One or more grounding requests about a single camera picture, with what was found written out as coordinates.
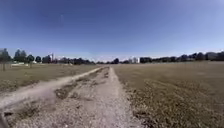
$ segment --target sky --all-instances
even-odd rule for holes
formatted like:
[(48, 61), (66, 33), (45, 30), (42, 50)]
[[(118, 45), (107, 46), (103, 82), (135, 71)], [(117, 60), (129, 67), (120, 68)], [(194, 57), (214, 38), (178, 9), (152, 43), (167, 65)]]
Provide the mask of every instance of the sky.
[(112, 60), (224, 50), (223, 0), (0, 0), (0, 48)]

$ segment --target dry grass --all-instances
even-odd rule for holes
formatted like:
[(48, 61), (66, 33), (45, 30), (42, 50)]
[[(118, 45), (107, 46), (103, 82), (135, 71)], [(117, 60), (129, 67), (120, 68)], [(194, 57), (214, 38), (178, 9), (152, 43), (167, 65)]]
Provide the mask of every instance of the dry grass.
[(40, 80), (49, 80), (63, 76), (80, 74), (97, 68), (95, 65), (33, 65), (29, 67), (15, 67), (0, 71), (0, 92), (13, 91), (21, 86), (36, 83)]
[(40, 111), (40, 106), (35, 101), (33, 101), (30, 103), (24, 104), (19, 109), (14, 110), (12, 115), (9, 115), (6, 119), (10, 127), (13, 127), (13, 125), (15, 125), (16, 122), (19, 122), (26, 118), (31, 118), (34, 115), (37, 115), (39, 111)]
[(224, 63), (114, 66), (133, 113), (152, 128), (224, 126)]

